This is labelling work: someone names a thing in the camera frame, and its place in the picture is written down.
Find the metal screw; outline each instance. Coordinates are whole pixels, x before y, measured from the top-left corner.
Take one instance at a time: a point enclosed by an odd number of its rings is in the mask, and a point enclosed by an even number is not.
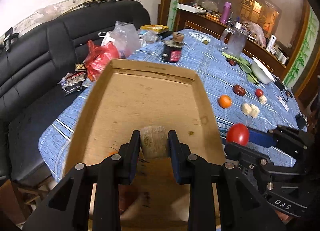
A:
[[[261,164],[262,166],[265,166],[265,165],[267,165],[267,161],[263,158],[263,159],[260,161],[260,164]]]
[[[227,169],[233,169],[233,168],[235,167],[234,164],[231,163],[231,162],[226,162],[226,163],[224,164],[224,166],[225,166]]]
[[[189,154],[188,155],[188,159],[190,160],[196,160],[198,158],[198,156],[196,154]]]
[[[120,155],[120,154],[113,154],[113,155],[111,156],[111,159],[112,159],[112,160],[119,160],[119,159],[121,159],[121,155]]]
[[[84,164],[83,163],[78,163],[77,165],[75,165],[76,170],[81,170],[84,168]]]
[[[273,189],[273,183],[272,183],[272,182],[269,182],[269,183],[267,184],[267,189],[268,189],[268,190],[272,190],[272,189]]]

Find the purple thermos bottle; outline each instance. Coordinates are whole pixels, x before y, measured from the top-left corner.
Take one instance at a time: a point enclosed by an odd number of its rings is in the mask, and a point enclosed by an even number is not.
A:
[[[229,18],[229,14],[230,14],[230,11],[231,11],[231,3],[230,2],[226,2],[224,4],[224,7],[223,7],[223,12],[222,12],[222,16],[220,18],[220,22],[222,24],[226,24],[227,23],[227,20]]]

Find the garlic clove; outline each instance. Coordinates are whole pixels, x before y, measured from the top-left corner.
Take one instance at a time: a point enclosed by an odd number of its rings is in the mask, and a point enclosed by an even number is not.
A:
[[[264,95],[262,95],[262,96],[259,97],[259,102],[261,104],[265,104],[267,102],[267,98]]]
[[[251,108],[251,106],[249,104],[244,103],[241,106],[241,110],[245,115],[249,115],[251,113],[251,111],[252,111],[252,108]]]
[[[252,109],[252,110],[251,110],[251,113],[250,113],[251,117],[252,117],[252,118],[257,118],[257,117],[258,117],[258,114],[260,113],[259,108],[258,108],[256,105],[254,105],[254,104],[251,104],[250,107],[251,107],[251,109]]]

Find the white bowl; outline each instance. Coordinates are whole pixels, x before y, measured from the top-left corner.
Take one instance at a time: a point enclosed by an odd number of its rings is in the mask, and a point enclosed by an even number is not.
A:
[[[251,70],[257,79],[263,84],[269,84],[271,82],[275,82],[274,77],[270,73],[270,71],[262,64],[258,59],[253,57],[253,62],[251,65]]]

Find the orange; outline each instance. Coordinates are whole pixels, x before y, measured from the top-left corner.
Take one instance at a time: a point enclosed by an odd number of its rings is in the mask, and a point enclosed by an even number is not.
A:
[[[227,95],[222,95],[220,96],[219,98],[219,105],[222,107],[222,108],[228,108],[231,106],[231,98],[230,96],[227,96]]]
[[[118,152],[117,152],[116,150],[113,150],[113,151],[111,151],[111,152],[108,153],[108,156],[107,156],[107,157],[110,157],[111,155],[117,154],[117,153],[118,153]]]

